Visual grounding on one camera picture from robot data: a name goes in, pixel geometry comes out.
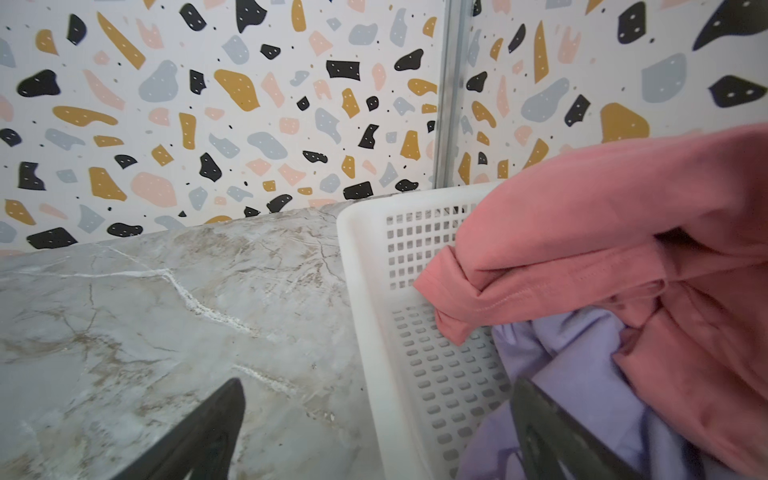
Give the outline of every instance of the clothes in basket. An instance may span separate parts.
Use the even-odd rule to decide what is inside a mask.
[[[676,432],[768,478],[768,124],[563,154],[493,190],[414,287],[455,343],[597,305]]]
[[[584,308],[493,329],[514,382],[530,377],[568,413],[649,480],[745,479],[702,454],[640,401],[611,361],[624,324]],[[461,457],[458,480],[525,480],[511,410],[484,419]]]

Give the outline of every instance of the black object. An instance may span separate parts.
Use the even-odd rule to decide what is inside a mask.
[[[133,164],[137,164],[135,158],[133,158],[131,155],[115,155],[114,161],[120,165],[120,167],[125,170],[126,168],[130,167]]]
[[[144,231],[144,227],[141,225],[127,225],[125,223],[117,222],[107,227],[107,233],[116,237],[136,237],[141,235]]]
[[[27,237],[27,241],[38,250],[69,247],[78,242],[66,229],[61,227],[52,228],[45,232],[33,233]]]
[[[467,80],[467,90],[482,92],[483,86],[485,86],[486,78],[488,78],[488,72],[481,71],[474,77]]]
[[[291,200],[293,200],[293,197],[291,197],[289,194],[278,195],[266,204],[266,208],[269,209],[271,214],[276,214],[277,212],[281,211],[283,207],[285,207],[286,204]]]
[[[310,163],[315,163],[316,161],[321,161],[324,164],[328,163],[328,157],[326,155],[323,155],[321,153],[315,152],[315,151],[308,151],[305,150],[301,152],[301,154],[306,158]]]
[[[520,28],[518,28],[518,32],[509,42],[509,46],[507,47],[507,49],[509,50],[509,53],[512,53],[513,51],[515,51],[515,49],[520,46],[523,40],[525,40],[525,23],[520,25]]]
[[[15,147],[22,142],[22,137],[16,133],[16,130],[10,128],[0,130],[0,139],[8,144],[9,147]]]
[[[419,188],[419,182],[411,182],[407,178],[400,180],[399,182],[397,182],[397,185],[395,185],[395,190],[401,191],[401,192],[407,192],[410,190],[415,190],[417,188]]]
[[[518,377],[510,401],[528,480],[642,480],[637,472],[531,380]]]
[[[301,100],[296,102],[296,106],[299,108],[299,110],[305,111],[307,108],[310,107],[310,101],[307,100],[306,95],[304,95],[304,97],[302,97]]]
[[[423,55],[424,50],[421,48],[414,50],[407,55],[403,55],[398,61],[395,62],[395,70],[419,70],[422,67]]]
[[[208,25],[203,19],[203,16],[197,11],[197,9],[191,3],[185,3],[179,14],[187,23],[187,26],[194,31],[200,31]]]
[[[221,169],[208,152],[200,156],[200,176],[209,178],[213,182],[221,178]]]
[[[576,97],[573,105],[568,109],[568,113],[565,114],[565,124],[569,127],[573,127],[576,122],[584,121],[584,114],[587,113],[587,109],[591,104],[592,103],[590,103],[584,95]]]
[[[41,70],[18,83],[16,92],[22,97],[39,97],[41,95],[58,95],[61,89],[56,83],[56,72]]]
[[[350,185],[343,190],[344,198],[347,200],[360,200],[373,196],[371,182],[362,182],[361,184]]]
[[[261,54],[264,55],[267,60],[274,60],[277,55],[280,55],[280,47],[263,43],[261,44]]]
[[[619,15],[618,39],[626,45],[645,35],[645,2],[638,2]]]
[[[768,2],[723,0],[694,42],[694,51],[726,35],[755,35],[768,30]]]
[[[373,137],[373,134],[376,133],[378,129],[379,125],[369,124],[366,128],[366,132],[362,134],[360,143],[357,144],[357,146],[361,148],[373,149],[373,147],[376,145],[376,139]]]
[[[761,99],[768,88],[734,75],[726,75],[710,87],[712,99],[720,108],[735,107]]]
[[[237,15],[237,30],[243,33],[248,25],[261,25],[266,17],[266,10],[256,3],[256,0],[237,0],[235,2]]]
[[[379,107],[379,97],[376,97],[375,95],[373,97],[368,97],[366,104],[368,105],[368,111],[374,111]]]
[[[331,78],[349,78],[357,81],[360,80],[359,61],[327,60],[326,70],[328,71],[328,76]]]
[[[227,480],[244,414],[243,385],[229,379],[112,480]]]
[[[190,68],[190,91],[196,95],[202,94],[205,86],[205,74]]]
[[[69,15],[69,29],[67,32],[67,40],[72,42],[73,45],[77,45],[81,41],[83,41],[83,38],[85,38],[85,34],[88,33],[88,29],[85,27],[85,23],[75,15],[74,13]]]
[[[45,190],[45,182],[35,175],[39,164],[21,162],[18,165],[18,187],[25,190]]]

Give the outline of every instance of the lavender fabric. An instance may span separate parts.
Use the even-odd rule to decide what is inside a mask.
[[[744,480],[701,454],[640,401],[611,360],[624,324],[607,310],[495,326],[511,382],[531,378],[645,478]],[[458,480],[525,480],[508,401],[483,420],[458,467]]]

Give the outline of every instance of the patterned wall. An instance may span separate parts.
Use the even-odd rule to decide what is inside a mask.
[[[768,120],[767,0],[474,0],[454,184]]]
[[[0,5],[0,253],[430,188],[445,4]]]

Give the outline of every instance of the fabric fold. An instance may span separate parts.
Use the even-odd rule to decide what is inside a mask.
[[[620,141],[504,182],[414,286],[455,343],[480,325],[609,309],[636,329],[614,359],[640,398],[768,478],[767,226],[768,124]]]

